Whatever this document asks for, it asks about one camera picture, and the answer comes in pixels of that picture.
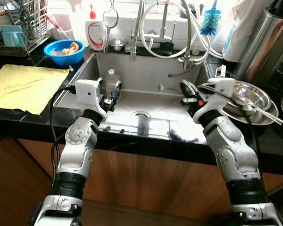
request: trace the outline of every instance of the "kitchen faucet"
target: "kitchen faucet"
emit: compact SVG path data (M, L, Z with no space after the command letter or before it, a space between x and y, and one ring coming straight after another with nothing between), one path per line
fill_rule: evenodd
M186 51L183 57L178 58L178 62L183 64L183 68L185 70L189 70L192 68L193 66L193 60L190 58L190 45L191 45L191 38L192 38L192 31L191 31L191 15L190 15L190 8L186 2L186 0L181 0L182 1L182 5L183 8L186 12L187 15L187 19L188 19L188 40L187 40L187 47L186 47ZM130 51L130 60L131 61L135 61L136 60L136 49L137 49L137 39L138 39L138 28L140 26L140 22L141 22L141 18L143 16L143 11L144 11L144 4L145 4L145 0L140 0L140 4L139 4L139 9L138 9L138 15L137 15L137 19L136 19L136 25L135 25L135 31L134 31L134 35L133 35L133 47L131 48ZM164 14L163 14L163 20L162 20L162 24L161 24L161 28L160 28L160 35L155 35L155 34L149 34L147 35L148 38L159 38L160 41L171 41L172 38L167 37L165 35L165 31L166 31L166 16L167 16L167 8L168 8L168 3L165 3L165 8L164 8Z

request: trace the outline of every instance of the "small steel bowl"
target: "small steel bowl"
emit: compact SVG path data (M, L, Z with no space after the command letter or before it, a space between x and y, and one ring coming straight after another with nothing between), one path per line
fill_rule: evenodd
M121 51L125 47L125 44L126 40L124 39L112 39L108 42L110 48L115 52Z
M232 99L241 105L246 115L253 115L256 112L254 108L246 103L259 107L264 111L268 110L272 105L271 99L266 92L244 81L236 81ZM227 103L225 109L233 114L243 115L239 107L231 102Z

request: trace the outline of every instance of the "red bottle cap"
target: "red bottle cap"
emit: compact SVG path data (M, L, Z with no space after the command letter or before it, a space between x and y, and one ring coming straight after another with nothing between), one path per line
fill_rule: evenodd
M92 4L91 4L90 8L91 8L91 12L90 12L90 14L89 14L90 19L95 19L95 18L96 18L96 14L95 14L95 12L94 12L93 9L92 9Z

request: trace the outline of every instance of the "blue bowl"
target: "blue bowl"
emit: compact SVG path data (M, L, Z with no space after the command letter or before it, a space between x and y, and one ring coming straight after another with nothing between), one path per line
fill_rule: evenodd
M79 45L79 51L69 55L62 55L62 56L57 56L50 53L52 50L61 52L64 48L69 48L72 42L75 42L76 44ZM73 65L80 62L83 59L84 50L85 50L85 45L83 42L78 40L66 39L66 40L54 41L48 44L44 48L44 53L48 55L54 63L58 65Z

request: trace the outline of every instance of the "cup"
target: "cup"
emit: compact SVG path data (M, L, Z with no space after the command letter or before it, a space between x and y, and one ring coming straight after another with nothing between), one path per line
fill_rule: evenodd
M5 46L23 47L26 44L26 37L21 26L4 25L1 36Z

